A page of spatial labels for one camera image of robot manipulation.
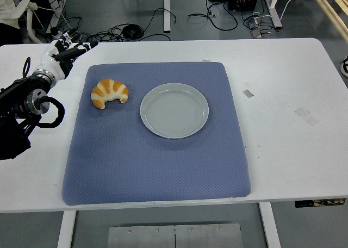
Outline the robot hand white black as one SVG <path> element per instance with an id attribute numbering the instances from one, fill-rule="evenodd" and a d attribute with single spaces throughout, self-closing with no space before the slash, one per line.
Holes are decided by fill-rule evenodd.
<path id="1" fill-rule="evenodd" d="M 78 43 L 75 32 L 74 28 L 70 29 L 52 41 L 41 56 L 41 64 L 34 71 L 35 76 L 46 79 L 51 87 L 68 77 L 78 57 L 98 45 L 97 41 Z"/>

